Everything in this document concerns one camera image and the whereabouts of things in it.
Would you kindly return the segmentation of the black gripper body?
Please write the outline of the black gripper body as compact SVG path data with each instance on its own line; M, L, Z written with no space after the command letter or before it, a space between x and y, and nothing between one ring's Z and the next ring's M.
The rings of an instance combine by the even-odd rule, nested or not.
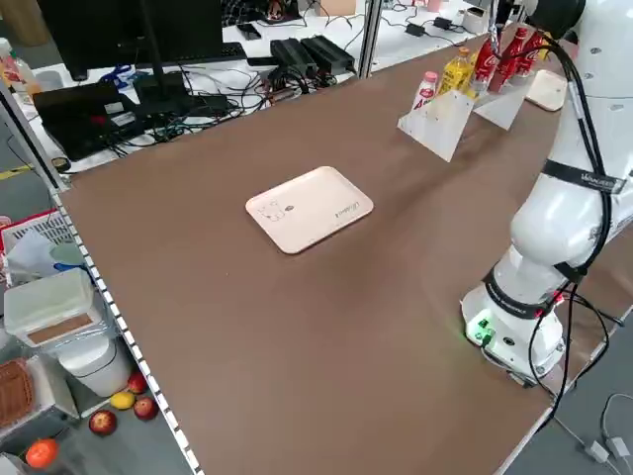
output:
M521 19L523 10L522 0L497 0L496 23L517 23Z

